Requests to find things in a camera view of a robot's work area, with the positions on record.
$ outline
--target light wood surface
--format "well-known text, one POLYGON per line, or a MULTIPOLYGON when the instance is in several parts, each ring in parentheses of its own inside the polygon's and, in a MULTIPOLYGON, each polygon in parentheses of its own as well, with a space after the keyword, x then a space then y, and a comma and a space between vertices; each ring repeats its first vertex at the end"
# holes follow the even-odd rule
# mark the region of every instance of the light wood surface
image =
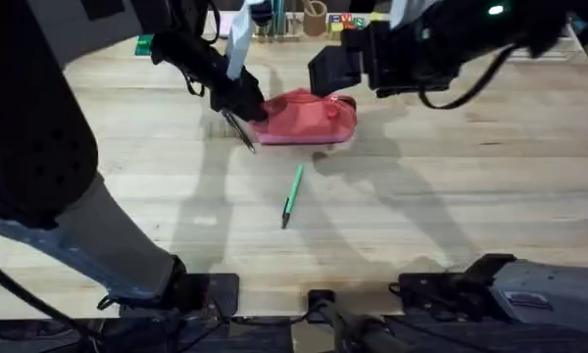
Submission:
MULTIPOLYGON (((134 57, 134 44, 66 70, 97 136, 100 170, 190 271, 241 276, 242 315, 301 313, 311 288, 394 311, 386 285, 398 273, 461 269, 487 252, 588 266, 588 65, 505 65, 476 101, 450 112, 411 94, 377 100, 361 84, 346 91, 360 121, 349 143, 258 146, 252 155, 219 136, 222 118, 186 92, 175 68, 134 57), (299 163, 300 194, 281 230, 299 163)), ((321 45, 254 43, 248 68, 268 97, 306 87, 321 45)), ((488 64, 465 66, 434 101, 457 97, 488 64)), ((0 266, 72 316, 115 315, 95 309, 105 294, 98 284, 1 237, 0 266)), ((0 318, 33 317, 0 288, 0 318)))

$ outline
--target pen holder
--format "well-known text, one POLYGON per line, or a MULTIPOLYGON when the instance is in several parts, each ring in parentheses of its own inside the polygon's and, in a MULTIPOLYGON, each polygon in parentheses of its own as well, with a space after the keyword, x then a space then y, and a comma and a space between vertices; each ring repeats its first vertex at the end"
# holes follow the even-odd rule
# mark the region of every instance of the pen holder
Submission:
POLYGON ((311 1, 311 4, 315 12, 305 9, 303 30, 308 36, 319 36, 326 32, 326 5, 318 0, 311 1))

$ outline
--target pink pencil case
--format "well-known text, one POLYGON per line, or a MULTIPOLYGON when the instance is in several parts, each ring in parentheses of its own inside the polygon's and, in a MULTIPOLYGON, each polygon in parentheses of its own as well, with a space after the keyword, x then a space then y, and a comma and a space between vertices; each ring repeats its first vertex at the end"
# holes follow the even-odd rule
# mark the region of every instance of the pink pencil case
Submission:
POLYGON ((325 144, 347 141, 357 125, 357 107, 349 96, 319 98, 297 90, 264 103, 268 118, 250 122, 262 144, 325 144))

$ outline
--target marker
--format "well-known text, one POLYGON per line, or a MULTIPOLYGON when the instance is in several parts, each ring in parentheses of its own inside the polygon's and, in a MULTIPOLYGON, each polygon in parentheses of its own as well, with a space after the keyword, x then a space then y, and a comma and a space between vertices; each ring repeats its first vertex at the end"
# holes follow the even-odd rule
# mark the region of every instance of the marker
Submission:
POLYGON ((246 148, 248 148, 249 151, 255 153, 255 147, 253 147, 253 142, 250 138, 248 138, 248 135, 246 134, 246 132, 244 132, 244 129, 237 123, 237 120, 235 120, 235 116, 233 115, 233 113, 225 109, 222 109, 222 115, 226 119, 226 122, 235 129, 239 138, 246 145, 246 148))
POLYGON ((296 200, 296 194, 298 193, 298 185, 301 183, 301 177, 303 176, 303 165, 298 166, 294 183, 292 183, 292 189, 290 190, 290 197, 285 200, 285 207, 283 207, 283 216, 281 216, 281 229, 287 227, 287 223, 290 221, 290 215, 292 214, 292 207, 294 207, 294 200, 296 200))

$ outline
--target gray panel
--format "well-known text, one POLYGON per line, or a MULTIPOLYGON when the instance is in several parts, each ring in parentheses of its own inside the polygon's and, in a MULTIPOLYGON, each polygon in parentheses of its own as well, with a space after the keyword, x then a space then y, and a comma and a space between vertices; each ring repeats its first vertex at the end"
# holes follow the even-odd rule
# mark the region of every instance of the gray panel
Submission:
POLYGON ((159 297, 173 258, 157 247, 116 203, 98 176, 52 230, 0 220, 0 235, 30 245, 96 280, 112 296, 159 297))
POLYGON ((588 269, 516 261, 496 275, 492 294, 503 309, 524 323, 555 324, 588 332, 588 269), (514 305, 511 292, 545 298, 551 308, 514 305))
POLYGON ((119 41, 142 34, 129 0, 125 11, 90 21, 80 0, 29 0, 46 39, 61 66, 119 41))

